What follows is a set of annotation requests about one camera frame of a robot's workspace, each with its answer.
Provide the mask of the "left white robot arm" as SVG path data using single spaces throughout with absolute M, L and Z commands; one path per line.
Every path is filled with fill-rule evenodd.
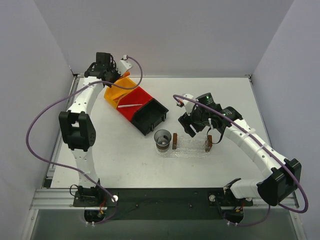
M 58 116 L 63 142 L 70 149 L 78 169 L 79 182 L 74 196 L 76 207 L 103 207 L 107 201 L 107 193 L 99 187 L 100 179 L 94 166 L 96 130 L 90 114 L 98 95 L 105 87 L 101 81 L 114 82 L 113 77 L 116 76 L 113 56 L 97 52 L 95 62 L 84 73 L 82 86 L 72 105 Z

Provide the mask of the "orange toothpaste tube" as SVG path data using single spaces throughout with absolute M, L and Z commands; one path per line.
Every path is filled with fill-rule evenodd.
M 121 77 L 122 78 L 126 78 L 130 75 L 130 72 L 129 71 L 126 71 Z

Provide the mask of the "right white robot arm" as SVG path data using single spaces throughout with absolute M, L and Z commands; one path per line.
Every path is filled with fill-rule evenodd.
M 300 187 L 301 163 L 275 151 L 256 134 L 236 109 L 231 106 L 222 108 L 210 93 L 197 98 L 190 94 L 175 95 L 174 99 L 177 106 L 185 109 L 178 121 L 188 135 L 194 137 L 206 127 L 217 130 L 221 138 L 226 137 L 235 143 L 265 178 L 233 180 L 226 185 L 233 198 L 261 198 L 267 204 L 277 206 Z

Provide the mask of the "clear holder with wooden ends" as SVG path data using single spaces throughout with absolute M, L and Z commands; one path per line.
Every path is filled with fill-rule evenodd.
M 196 135 L 190 137 L 184 133 L 173 133 L 172 150 L 178 153 L 208 153 L 213 146 L 213 137 L 208 135 Z

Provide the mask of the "glass cup with brown band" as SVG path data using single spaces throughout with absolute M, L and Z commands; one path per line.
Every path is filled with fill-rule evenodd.
M 160 129 L 154 134 L 156 148 L 161 152 L 166 152 L 169 149 L 172 140 L 171 133 L 166 129 Z

